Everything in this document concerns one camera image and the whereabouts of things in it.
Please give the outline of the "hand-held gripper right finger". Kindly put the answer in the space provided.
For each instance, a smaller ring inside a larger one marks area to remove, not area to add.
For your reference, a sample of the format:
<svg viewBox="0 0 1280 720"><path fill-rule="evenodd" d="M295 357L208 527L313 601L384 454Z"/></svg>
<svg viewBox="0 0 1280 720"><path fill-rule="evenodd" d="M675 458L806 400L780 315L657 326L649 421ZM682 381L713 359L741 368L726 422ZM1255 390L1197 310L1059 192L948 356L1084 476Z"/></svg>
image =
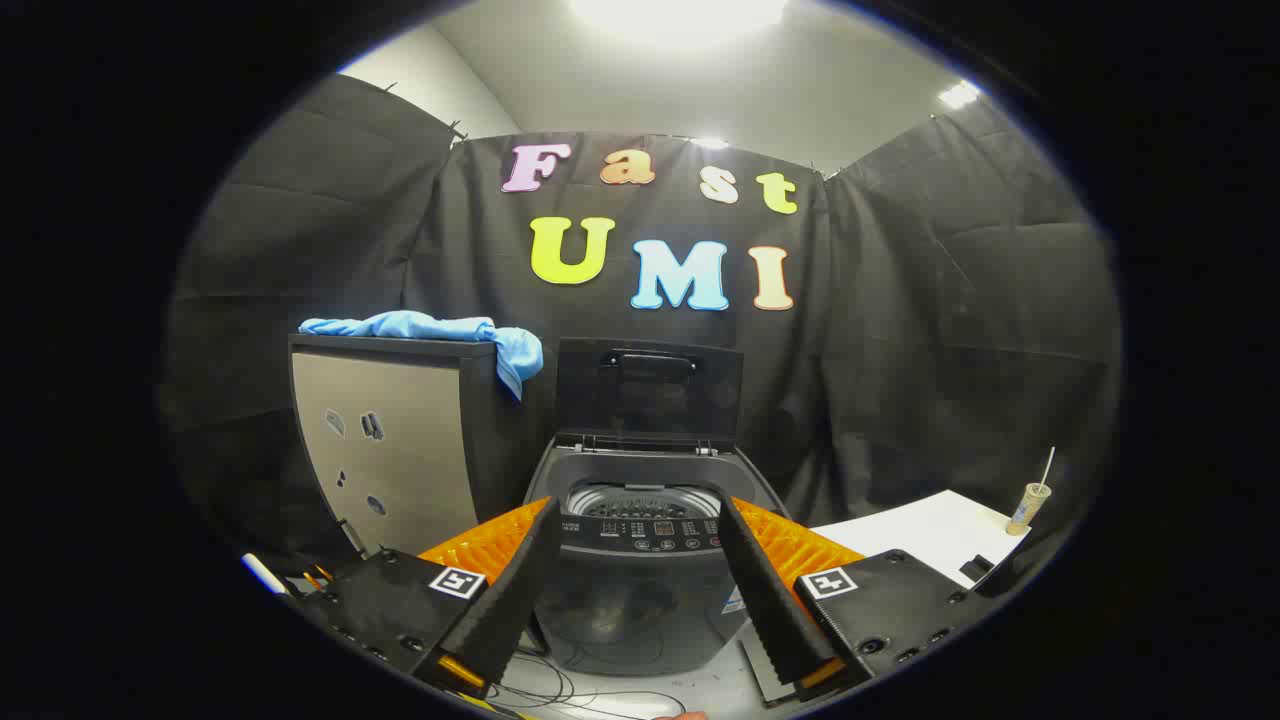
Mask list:
<svg viewBox="0 0 1280 720"><path fill-rule="evenodd" d="M765 656L803 700L914 664L991 609L904 550L865 556L735 496L718 527Z"/></svg>

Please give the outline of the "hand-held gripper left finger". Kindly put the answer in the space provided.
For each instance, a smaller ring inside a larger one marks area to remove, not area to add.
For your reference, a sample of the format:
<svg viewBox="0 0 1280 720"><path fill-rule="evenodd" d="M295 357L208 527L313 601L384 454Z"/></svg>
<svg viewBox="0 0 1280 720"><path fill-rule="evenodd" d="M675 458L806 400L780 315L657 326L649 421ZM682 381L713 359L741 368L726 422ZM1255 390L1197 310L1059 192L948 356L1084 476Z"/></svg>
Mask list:
<svg viewBox="0 0 1280 720"><path fill-rule="evenodd" d="M293 600L348 650L483 701L502 680L558 564L561 502L541 497L421 553L383 548Z"/></svg>

